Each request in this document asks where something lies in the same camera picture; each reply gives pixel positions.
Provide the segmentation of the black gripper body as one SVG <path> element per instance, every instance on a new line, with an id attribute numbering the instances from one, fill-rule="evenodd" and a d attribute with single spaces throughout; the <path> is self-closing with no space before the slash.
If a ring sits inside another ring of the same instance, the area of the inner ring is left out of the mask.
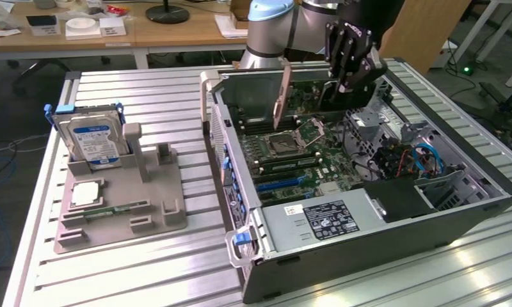
<path id="1" fill-rule="evenodd" d="M 337 40 L 340 25 L 348 23 L 361 33 L 370 31 L 370 41 L 380 50 L 382 35 L 392 27 L 400 14 L 404 0 L 341 1 L 337 4 L 337 18 L 325 25 L 325 53 L 330 54 Z"/>

